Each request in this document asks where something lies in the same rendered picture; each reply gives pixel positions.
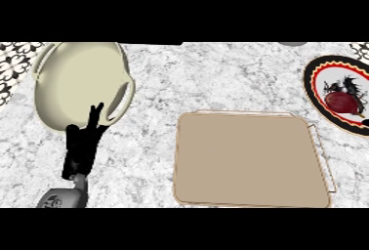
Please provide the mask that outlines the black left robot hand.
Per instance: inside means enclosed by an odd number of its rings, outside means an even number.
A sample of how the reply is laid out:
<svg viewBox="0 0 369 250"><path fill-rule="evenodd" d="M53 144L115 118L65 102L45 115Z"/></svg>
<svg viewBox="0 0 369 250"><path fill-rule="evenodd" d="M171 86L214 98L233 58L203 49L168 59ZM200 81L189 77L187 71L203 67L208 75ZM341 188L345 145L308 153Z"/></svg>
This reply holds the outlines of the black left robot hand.
<svg viewBox="0 0 369 250"><path fill-rule="evenodd" d="M66 156L62 178L70 180L78 174L87 176L93 169L96 148L107 127L97 124L103 104L90 109L88 124L81 129L75 124L66 126Z"/></svg>

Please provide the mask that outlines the dark red pear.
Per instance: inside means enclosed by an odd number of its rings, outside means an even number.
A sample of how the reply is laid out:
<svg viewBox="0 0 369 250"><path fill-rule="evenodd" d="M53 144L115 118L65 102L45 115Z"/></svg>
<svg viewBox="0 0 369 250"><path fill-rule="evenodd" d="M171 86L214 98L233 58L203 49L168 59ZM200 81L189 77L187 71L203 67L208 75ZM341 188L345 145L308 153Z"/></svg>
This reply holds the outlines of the dark red pear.
<svg viewBox="0 0 369 250"><path fill-rule="evenodd" d="M324 102L332 112L364 117L364 102L355 95L349 95L345 92L330 92L324 97Z"/></svg>

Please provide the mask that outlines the tan square plate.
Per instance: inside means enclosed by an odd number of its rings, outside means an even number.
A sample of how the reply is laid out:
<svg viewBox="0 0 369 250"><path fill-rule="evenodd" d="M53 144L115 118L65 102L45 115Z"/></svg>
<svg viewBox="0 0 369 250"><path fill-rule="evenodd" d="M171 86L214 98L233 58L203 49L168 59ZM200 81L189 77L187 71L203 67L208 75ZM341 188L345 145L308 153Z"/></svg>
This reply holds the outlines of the tan square plate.
<svg viewBox="0 0 369 250"><path fill-rule="evenodd" d="M172 173L178 203L326 208L332 204L327 180L302 118L180 115Z"/></svg>

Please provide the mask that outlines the black red patterned oval tray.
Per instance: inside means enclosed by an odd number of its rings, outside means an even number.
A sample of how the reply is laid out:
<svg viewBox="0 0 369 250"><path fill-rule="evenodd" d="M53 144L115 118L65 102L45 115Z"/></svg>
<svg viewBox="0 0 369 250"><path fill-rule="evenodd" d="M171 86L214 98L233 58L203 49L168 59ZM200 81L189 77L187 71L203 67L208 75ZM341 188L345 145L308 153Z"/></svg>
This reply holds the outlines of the black red patterned oval tray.
<svg viewBox="0 0 369 250"><path fill-rule="evenodd" d="M313 107L324 118L348 133L369 138L369 65L344 56L321 56L311 60L304 69L304 91ZM330 111L324 97L330 92L355 95L364 102L363 115Z"/></svg>

